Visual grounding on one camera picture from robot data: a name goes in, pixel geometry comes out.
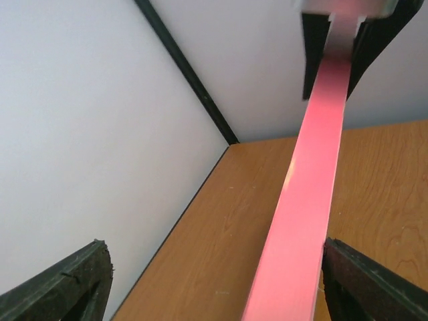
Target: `pink block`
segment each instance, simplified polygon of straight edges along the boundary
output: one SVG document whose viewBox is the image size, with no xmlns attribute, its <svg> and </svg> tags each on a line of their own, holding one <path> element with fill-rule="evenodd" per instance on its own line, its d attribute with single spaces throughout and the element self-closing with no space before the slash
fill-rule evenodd
<svg viewBox="0 0 428 321">
<path fill-rule="evenodd" d="M 320 64 L 243 321 L 313 319 L 349 75 Z"/>
</svg>

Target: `white panel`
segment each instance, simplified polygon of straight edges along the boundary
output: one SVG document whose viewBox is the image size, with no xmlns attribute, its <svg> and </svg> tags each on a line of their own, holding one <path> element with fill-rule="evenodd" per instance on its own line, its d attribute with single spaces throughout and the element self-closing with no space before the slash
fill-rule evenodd
<svg viewBox="0 0 428 321">
<path fill-rule="evenodd" d="M 300 14 L 284 0 L 152 0 L 242 141 L 296 134 L 304 46 Z M 422 7 L 354 91 L 345 126 L 428 117 L 428 7 Z"/>
<path fill-rule="evenodd" d="M 0 4 L 0 292 L 91 242 L 106 318 L 226 143 L 132 0 Z"/>
</svg>

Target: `black strip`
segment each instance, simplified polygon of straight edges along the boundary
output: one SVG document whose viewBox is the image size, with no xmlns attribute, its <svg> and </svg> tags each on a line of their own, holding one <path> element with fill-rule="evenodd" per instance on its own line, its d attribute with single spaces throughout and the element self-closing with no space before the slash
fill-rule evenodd
<svg viewBox="0 0 428 321">
<path fill-rule="evenodd" d="M 150 1 L 134 1 L 140 8 L 143 15 L 146 17 L 147 21 L 152 26 L 154 32 L 156 32 L 159 39 L 162 41 L 163 45 L 168 50 L 171 57 L 174 59 L 175 63 L 177 64 L 184 77 L 192 87 L 196 96 L 198 96 L 205 110 L 208 112 L 211 119 L 214 121 L 215 125 L 218 127 L 227 143 L 229 145 L 238 143 L 238 138 L 233 133 L 229 124 L 226 122 L 226 119 L 221 114 L 220 110 L 214 103 L 211 96 L 208 94 L 208 91 L 205 89 L 204 85 L 202 85 L 202 82 L 199 80 L 195 71 L 190 66 L 184 54 L 181 52 L 172 35 L 169 33 L 167 27 L 165 27 L 156 10 L 154 10 L 154 7 L 151 5 Z"/>
<path fill-rule="evenodd" d="M 178 223 L 180 223 L 181 218 L 183 217 L 183 215 L 187 212 L 187 209 L 189 208 L 189 206 L 191 205 L 191 203 L 193 202 L 193 200 L 196 198 L 196 196 L 199 194 L 199 192 L 201 191 L 203 185 L 205 185 L 205 183 L 208 181 L 209 177 L 211 176 L 211 174 L 213 174 L 213 171 L 217 168 L 217 165 L 220 163 L 220 161 L 223 159 L 223 157 L 225 156 L 227 150 L 229 149 L 229 147 L 227 147 L 225 149 L 225 151 L 223 152 L 223 154 L 221 154 L 219 160 L 215 163 L 213 169 L 211 169 L 211 171 L 209 172 L 207 178 L 203 181 L 203 183 L 201 184 L 201 186 L 198 188 L 198 190 L 196 191 L 195 195 L 193 195 L 192 199 L 190 200 L 189 204 L 187 204 L 185 210 L 181 213 L 179 219 L 177 219 L 177 222 L 175 222 L 174 226 L 171 228 L 171 230 L 169 231 L 167 237 L 163 240 L 162 244 L 159 246 L 159 248 L 156 250 L 156 252 L 154 253 L 154 255 L 152 256 L 152 258 L 150 259 L 150 261 L 147 263 L 146 267 L 144 268 L 144 270 L 141 272 L 140 276 L 138 277 L 138 279 L 135 281 L 134 285 L 132 286 L 131 290 L 129 290 L 128 294 L 126 295 L 125 299 L 123 299 L 122 303 L 119 305 L 118 309 L 115 311 L 115 313 L 113 314 L 112 318 L 110 319 L 110 321 L 114 320 L 114 317 L 117 315 L 118 311 L 120 310 L 120 308 L 123 306 L 123 304 L 125 303 L 126 299 L 129 297 L 129 295 L 131 294 L 131 292 L 133 291 L 133 289 L 136 287 L 136 285 L 138 284 L 138 282 L 140 281 L 142 275 L 145 273 L 145 271 L 147 270 L 147 268 L 150 266 L 150 264 L 152 263 L 152 261 L 154 260 L 154 258 L 156 257 L 156 255 L 158 254 L 158 252 L 161 250 L 162 246 L 165 244 L 165 242 L 167 241 L 167 239 L 169 238 L 169 236 L 171 235 L 171 233 L 174 231 L 175 227 L 177 226 Z"/>
</svg>

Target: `wood grain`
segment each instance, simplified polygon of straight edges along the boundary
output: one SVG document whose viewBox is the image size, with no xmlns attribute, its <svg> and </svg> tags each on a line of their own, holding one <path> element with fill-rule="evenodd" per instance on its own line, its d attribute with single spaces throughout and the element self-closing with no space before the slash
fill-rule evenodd
<svg viewBox="0 0 428 321">
<path fill-rule="evenodd" d="M 345 131 L 328 230 L 426 290 L 427 138 L 428 121 Z M 295 142 L 231 146 L 114 320 L 240 320 Z"/>
</svg>

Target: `wooden surface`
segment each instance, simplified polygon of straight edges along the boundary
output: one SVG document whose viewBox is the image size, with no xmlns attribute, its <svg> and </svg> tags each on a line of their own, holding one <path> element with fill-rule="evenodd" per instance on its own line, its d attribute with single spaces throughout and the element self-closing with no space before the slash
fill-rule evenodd
<svg viewBox="0 0 428 321">
<path fill-rule="evenodd" d="M 114 321 L 240 320 L 295 141 L 229 148 Z M 328 234 L 428 290 L 428 121 L 344 132 Z"/>
</svg>

